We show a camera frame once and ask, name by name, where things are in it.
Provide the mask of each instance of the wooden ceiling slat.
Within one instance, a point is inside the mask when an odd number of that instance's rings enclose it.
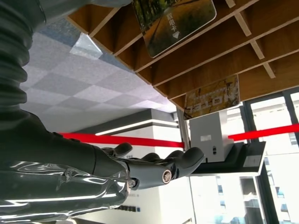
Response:
[[[152,79],[153,76],[152,76],[150,67],[145,68],[145,69],[142,70],[141,72],[142,73],[140,73],[140,74],[139,74],[138,72],[137,72],[136,74],[147,84],[153,83],[153,79]]]
[[[251,31],[249,28],[249,22],[247,18],[246,11],[242,11],[235,15],[235,18],[238,21],[239,25],[241,26],[242,30],[244,32],[245,36],[251,35]],[[259,45],[256,40],[251,41],[251,47],[254,50],[254,52],[257,55],[257,57],[261,60],[264,59],[265,56],[263,54],[260,45]],[[265,62],[263,64],[265,70],[268,73],[270,78],[275,78],[275,74],[271,66]]]
[[[129,69],[133,70],[136,60],[136,49],[134,47],[134,45],[129,46],[127,50],[120,53],[116,58]]]
[[[171,99],[171,102],[178,107],[180,110],[183,111],[183,107],[185,106],[185,97],[186,96],[183,95],[175,99]]]
[[[183,110],[186,93],[233,74],[241,100],[299,85],[299,0],[214,0],[217,17],[150,58],[131,5],[67,19]]]
[[[252,34],[249,28],[249,23],[245,11],[237,13],[235,15],[235,18],[237,20],[244,34],[245,34],[245,36],[250,36]]]
[[[265,58],[260,40],[253,40],[251,42],[251,45],[260,60]]]
[[[82,7],[69,16],[67,16],[66,20],[84,34],[88,34],[91,27],[89,9],[90,5]]]
[[[270,79],[263,67],[257,67],[239,75],[242,101],[285,90],[299,85],[299,53],[273,62],[276,78]]]
[[[230,18],[154,64],[153,85],[168,82],[227,54],[246,40],[237,21]]]
[[[114,55],[117,56],[142,37],[132,5],[122,7],[115,20],[118,25]]]
[[[115,43],[115,30],[112,25],[112,20],[109,20],[101,28],[100,32],[97,32],[91,39],[101,48],[112,54],[114,50]]]
[[[265,62],[263,64],[263,66],[270,78],[276,78],[273,69],[271,68],[271,66],[269,63]]]
[[[240,28],[237,28],[236,24],[233,23],[233,19],[229,19],[193,42],[184,45],[171,55],[159,60],[154,65],[156,67],[156,69],[156,73],[154,74],[153,85],[158,86],[159,84],[169,81],[192,69],[202,66],[205,63],[230,53],[236,48],[248,44],[252,40],[259,39],[284,26],[287,26],[291,22],[299,20],[299,11],[297,10],[297,7],[289,7],[290,3],[293,3],[294,0],[263,1],[268,2],[267,7],[265,6],[266,8],[264,8],[264,10],[250,9],[250,11],[248,11],[250,13],[263,13],[255,14],[253,17],[254,19],[249,19],[249,23],[252,21],[259,21],[260,19],[264,18],[265,14],[264,12],[267,12],[267,14],[276,14],[276,19],[273,20],[273,23],[262,22],[260,24],[264,24],[265,27],[260,26],[260,28],[255,29],[258,30],[260,33],[252,32],[253,35],[245,38],[244,37],[244,34],[242,34],[243,36],[240,34],[239,30]],[[288,9],[278,12],[277,7],[279,5],[282,7],[282,9],[284,9],[285,8],[285,5],[288,5]],[[205,54],[199,54],[199,49],[202,52],[205,52]]]
[[[222,22],[224,22],[227,19],[230,19],[233,16],[234,16],[235,14],[238,13],[238,12],[241,12],[247,7],[249,7],[252,4],[256,3],[258,0],[238,0],[236,2],[236,5],[233,8],[229,8],[227,6],[227,4],[223,1],[223,0],[214,0],[214,3],[216,7],[217,10],[217,17],[213,20],[212,22],[209,23],[207,26],[205,26],[202,29],[200,29],[199,31],[184,40],[182,41],[181,43],[179,43],[176,46],[174,46],[173,48],[168,50],[167,52],[165,52],[160,56],[157,56],[156,58],[151,58],[149,56],[149,54],[147,53],[146,47],[145,46],[145,44],[143,43],[143,46],[140,47],[140,49],[138,52],[138,57],[137,60],[136,62],[136,67],[135,67],[135,71],[136,72],[139,72],[140,70],[143,70],[147,66],[150,66],[151,64],[153,64],[155,62],[157,62],[163,57],[165,57],[167,55],[169,55],[177,49],[179,49],[185,44],[187,44],[189,42],[191,42],[199,36],[201,36],[205,32],[208,32],[211,29],[213,29]]]
[[[207,63],[196,70],[180,76],[168,83],[168,98],[208,85],[260,63],[251,45],[245,45],[223,57]]]
[[[227,4],[230,7],[230,8],[233,8],[234,6],[236,6],[236,2],[235,0],[226,0]]]
[[[267,35],[259,40],[264,45],[266,56],[258,60],[250,45],[220,57],[208,64],[192,70],[170,82],[159,86],[161,91],[172,99],[188,91],[211,84],[236,73],[253,69],[299,51],[299,21]]]
[[[90,7],[90,37],[94,37],[96,35],[119,10],[119,8],[107,8],[95,5],[91,5]]]

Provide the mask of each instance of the white ceiling tile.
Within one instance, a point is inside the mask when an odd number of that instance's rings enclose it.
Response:
[[[142,99],[151,99],[160,95],[151,85],[140,86],[137,89],[128,92],[127,94],[131,96],[138,96],[139,98]]]
[[[57,105],[69,98],[68,96],[65,96],[63,94],[48,92],[43,90],[35,90],[33,88],[27,90],[26,94],[29,102],[46,105]]]
[[[39,80],[44,78],[48,74],[46,70],[42,70],[29,65],[24,66],[23,68],[25,71],[26,71],[28,75],[27,80],[21,84],[22,86],[25,86],[25,87],[32,87],[34,84],[39,82]]]
[[[54,68],[52,72],[85,83],[96,84],[119,70],[120,69],[118,67],[101,60],[69,55],[63,62]]]
[[[74,108],[69,108],[69,107],[63,107],[63,106],[52,106],[45,111],[44,114],[52,114],[52,115],[62,115],[62,114],[68,114],[72,115],[76,113],[82,112],[82,110],[74,109]]]
[[[134,104],[131,106],[130,108],[152,108],[152,109],[155,109],[155,108],[158,108],[158,107],[161,107],[162,106],[162,104],[158,104],[158,103],[155,103],[153,101],[150,101],[150,100],[145,100],[138,104]]]
[[[81,99],[88,99],[98,103],[103,103],[119,95],[121,95],[120,92],[116,92],[113,90],[109,90],[109,89],[93,85],[85,90],[79,92],[74,95],[74,97],[81,98]]]

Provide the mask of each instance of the ceiling light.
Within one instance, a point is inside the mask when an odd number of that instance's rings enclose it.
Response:
[[[163,124],[163,125],[178,126],[178,124],[175,123],[175,122],[150,119],[150,120],[145,120],[145,121],[141,121],[141,122],[138,122],[138,123],[134,123],[134,124],[131,124],[131,125],[126,125],[126,126],[122,126],[122,127],[118,127],[118,128],[110,129],[110,130],[107,130],[107,131],[103,131],[103,132],[99,132],[99,133],[97,133],[96,135],[98,136],[98,135],[103,135],[103,134],[117,132],[117,131],[121,131],[121,130],[131,128],[131,127],[145,125],[145,124],[148,124],[148,123],[158,123],[158,124]]]

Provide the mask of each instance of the red stanchion rope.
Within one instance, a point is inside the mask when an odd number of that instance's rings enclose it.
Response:
[[[78,139],[85,143],[98,143],[98,144],[121,144],[124,142],[130,143],[134,146],[151,146],[151,147],[179,147],[183,148],[183,142],[164,141],[146,138],[133,138],[133,137],[120,137],[95,134],[79,134],[79,133],[60,133],[66,139]]]
[[[276,134],[299,132],[299,124],[270,128],[260,131],[245,132],[241,134],[230,135],[230,139],[234,141],[246,140],[246,139],[257,139],[260,137],[266,137]],[[134,138],[134,137],[120,137],[120,136],[109,136],[94,134],[79,134],[79,133],[61,133],[63,137],[67,139],[78,139],[86,143],[98,143],[98,144],[121,144],[128,142],[134,146],[150,146],[150,147],[180,147],[183,148],[183,142],[176,141],[164,141],[146,138]]]
[[[292,133],[292,132],[299,132],[299,124],[275,127],[275,128],[253,131],[253,132],[245,132],[242,134],[233,134],[233,135],[230,135],[229,138],[233,139],[235,141],[240,141],[240,140],[257,139],[260,137],[267,137],[270,135]]]

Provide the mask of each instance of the robotic hand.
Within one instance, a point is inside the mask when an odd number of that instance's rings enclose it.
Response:
[[[203,153],[190,148],[165,159],[122,159],[131,146],[100,149],[50,133],[23,111],[34,31],[85,4],[121,7],[131,0],[0,0],[0,223],[64,220],[122,204],[130,190],[192,173]]]

